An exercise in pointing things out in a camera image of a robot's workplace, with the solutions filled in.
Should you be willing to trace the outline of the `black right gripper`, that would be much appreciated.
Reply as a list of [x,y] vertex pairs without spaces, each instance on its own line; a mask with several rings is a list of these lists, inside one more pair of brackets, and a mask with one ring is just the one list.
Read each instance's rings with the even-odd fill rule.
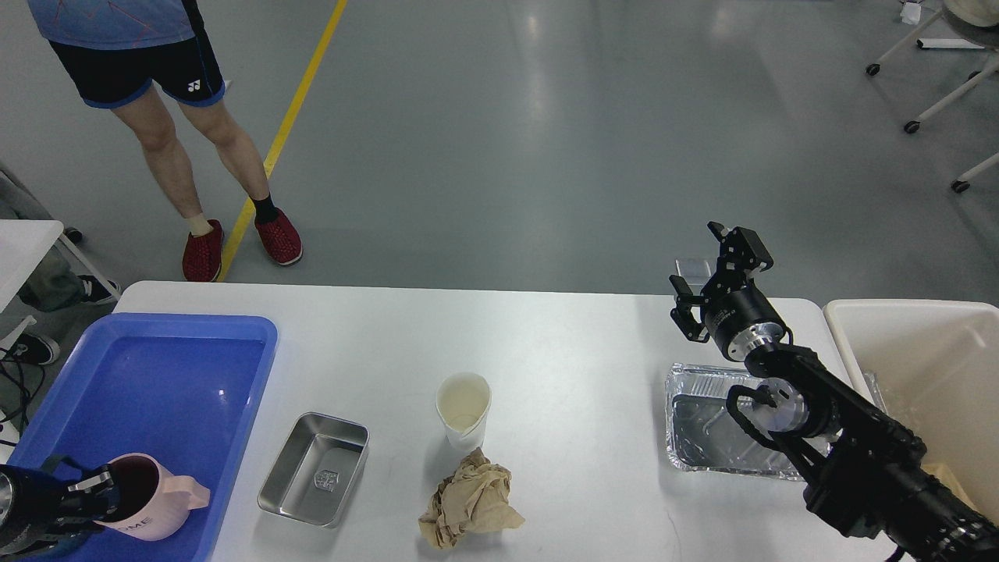
[[[684,277],[670,275],[675,291],[670,317],[688,341],[710,339],[728,361],[744,361],[752,350],[788,338],[787,324],[754,285],[756,275],[770,270],[774,260],[752,229],[728,228],[720,222],[707,227],[720,242],[715,272],[702,295],[695,294]],[[699,307],[702,321],[693,313]]]

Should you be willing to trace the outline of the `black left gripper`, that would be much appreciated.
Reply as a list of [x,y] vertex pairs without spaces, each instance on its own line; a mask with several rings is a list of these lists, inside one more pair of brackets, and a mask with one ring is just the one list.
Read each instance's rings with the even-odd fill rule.
[[[79,479],[55,477],[61,466],[78,470]],[[51,455],[41,470],[2,465],[4,557],[61,557],[71,551],[71,538],[103,532],[106,512],[59,514],[67,494],[120,507],[120,477],[110,463],[88,467],[70,455]]]

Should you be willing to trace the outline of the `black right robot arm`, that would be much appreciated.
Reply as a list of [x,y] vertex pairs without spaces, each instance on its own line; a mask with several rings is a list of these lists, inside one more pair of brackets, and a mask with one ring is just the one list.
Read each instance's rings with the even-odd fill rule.
[[759,378],[735,385],[725,409],[757,444],[803,477],[806,509],[845,537],[895,544],[892,561],[995,561],[997,526],[922,469],[925,443],[831,374],[757,288],[773,266],[756,231],[709,222],[720,243],[715,271],[693,291],[672,275],[670,316],[689,341],[714,342]]

